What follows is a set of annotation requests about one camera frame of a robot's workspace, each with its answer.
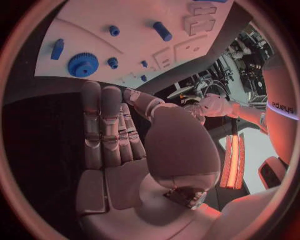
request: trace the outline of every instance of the machinery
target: machinery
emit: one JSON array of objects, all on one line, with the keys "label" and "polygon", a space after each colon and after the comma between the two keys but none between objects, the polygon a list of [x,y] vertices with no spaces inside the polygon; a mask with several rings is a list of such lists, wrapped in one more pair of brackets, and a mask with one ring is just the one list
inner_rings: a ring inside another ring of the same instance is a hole
[{"label": "machinery", "polygon": [[[293,45],[268,16],[252,1],[38,2],[0,58],[0,184],[26,231],[111,240],[261,239],[278,231],[299,194],[300,88]],[[255,48],[265,53],[259,64],[249,58]],[[70,93],[67,107],[52,104]],[[18,115],[22,106],[38,114]],[[41,123],[22,130],[35,119]],[[276,153],[252,172],[264,186],[258,193],[244,177],[254,161],[245,159],[245,126],[259,128]],[[58,160],[34,156],[45,145]]]}]

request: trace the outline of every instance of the blue shape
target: blue shape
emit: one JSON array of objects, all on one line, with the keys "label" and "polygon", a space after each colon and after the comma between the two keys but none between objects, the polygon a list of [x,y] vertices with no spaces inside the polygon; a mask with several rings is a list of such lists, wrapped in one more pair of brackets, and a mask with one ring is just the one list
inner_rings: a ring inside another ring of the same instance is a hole
[{"label": "blue shape", "polygon": [[117,26],[112,25],[109,27],[109,32],[110,32],[110,35],[112,35],[113,37],[116,37],[120,34],[120,29]]},{"label": "blue shape", "polygon": [[93,74],[98,69],[99,63],[91,53],[79,53],[73,56],[68,63],[69,73],[77,78],[84,78]]},{"label": "blue shape", "polygon": [[115,57],[111,57],[110,59],[108,59],[107,63],[111,67],[111,69],[118,68],[118,60]]},{"label": "blue shape", "polygon": [[147,67],[148,67],[148,63],[147,63],[145,60],[141,61],[140,63],[142,64],[142,66],[143,66],[144,68],[147,68]]},{"label": "blue shape", "polygon": [[209,2],[218,2],[218,3],[226,3],[227,2],[227,0],[193,0],[193,1],[195,1],[195,2],[207,2],[207,1],[209,1]]},{"label": "blue shape", "polygon": [[143,81],[143,82],[147,82],[147,77],[145,75],[141,76],[140,79]]},{"label": "blue shape", "polygon": [[58,60],[60,58],[64,50],[64,45],[64,40],[61,38],[55,42],[51,53],[51,60]]},{"label": "blue shape", "polygon": [[170,41],[172,39],[172,34],[160,21],[154,23],[153,28],[157,31],[162,40],[164,40],[165,42]]}]

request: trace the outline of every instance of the blue gear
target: blue gear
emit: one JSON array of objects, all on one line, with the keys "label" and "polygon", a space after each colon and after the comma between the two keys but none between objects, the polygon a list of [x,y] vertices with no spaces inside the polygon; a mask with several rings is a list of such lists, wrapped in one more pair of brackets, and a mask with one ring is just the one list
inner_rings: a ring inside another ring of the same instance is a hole
[{"label": "blue gear", "polygon": [[91,53],[79,53],[73,56],[68,63],[69,73],[77,78],[84,78],[93,74],[98,69],[99,63]]}]

